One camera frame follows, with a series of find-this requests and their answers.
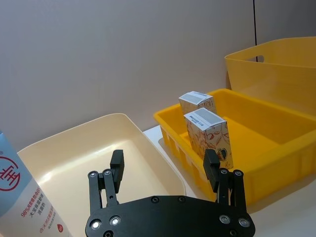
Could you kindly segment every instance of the table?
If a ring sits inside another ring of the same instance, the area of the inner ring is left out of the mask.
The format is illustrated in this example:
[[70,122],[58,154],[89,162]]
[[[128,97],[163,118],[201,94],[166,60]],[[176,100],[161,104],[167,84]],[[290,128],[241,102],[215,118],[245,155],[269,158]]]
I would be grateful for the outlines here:
[[[187,196],[206,199],[178,159],[164,145],[160,127],[146,130],[144,134],[181,177]],[[256,237],[315,237],[316,175],[310,175],[270,195],[247,207],[247,210],[255,223]]]

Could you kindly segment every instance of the red logo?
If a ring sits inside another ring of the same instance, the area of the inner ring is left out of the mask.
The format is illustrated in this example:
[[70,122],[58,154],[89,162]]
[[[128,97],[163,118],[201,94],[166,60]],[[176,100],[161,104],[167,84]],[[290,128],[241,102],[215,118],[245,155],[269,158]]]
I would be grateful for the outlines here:
[[64,230],[64,227],[61,224],[57,224],[57,228],[60,233],[62,233]]
[[19,167],[13,160],[0,157],[0,191],[15,189],[20,182],[20,176]]

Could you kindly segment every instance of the white bottle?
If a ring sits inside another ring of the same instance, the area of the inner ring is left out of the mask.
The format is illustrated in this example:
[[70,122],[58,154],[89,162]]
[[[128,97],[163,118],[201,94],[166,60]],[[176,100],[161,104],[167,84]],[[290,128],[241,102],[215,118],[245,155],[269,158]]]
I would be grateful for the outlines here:
[[37,182],[0,131],[0,236],[71,237]]

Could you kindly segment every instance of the small cardboard box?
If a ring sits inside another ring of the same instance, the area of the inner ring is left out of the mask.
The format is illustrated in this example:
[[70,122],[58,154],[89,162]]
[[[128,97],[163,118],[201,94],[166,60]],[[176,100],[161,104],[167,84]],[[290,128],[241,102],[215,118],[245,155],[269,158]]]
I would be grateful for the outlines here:
[[213,149],[221,167],[233,167],[227,121],[205,108],[184,115],[192,149],[204,158],[206,149]]
[[206,108],[216,114],[214,98],[211,95],[191,91],[179,97],[179,101],[184,115],[199,108]]

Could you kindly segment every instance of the yellow plastic basket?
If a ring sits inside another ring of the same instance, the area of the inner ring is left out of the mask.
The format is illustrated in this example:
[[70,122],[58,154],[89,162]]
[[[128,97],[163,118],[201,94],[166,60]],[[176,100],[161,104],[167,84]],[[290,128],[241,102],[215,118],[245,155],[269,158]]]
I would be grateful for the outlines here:
[[[247,204],[316,171],[316,119],[227,89],[210,93],[228,121],[234,168],[244,175]],[[156,112],[164,142],[211,200],[202,159],[192,150],[179,104]]]
[[278,39],[225,59],[232,90],[316,116],[316,37]]

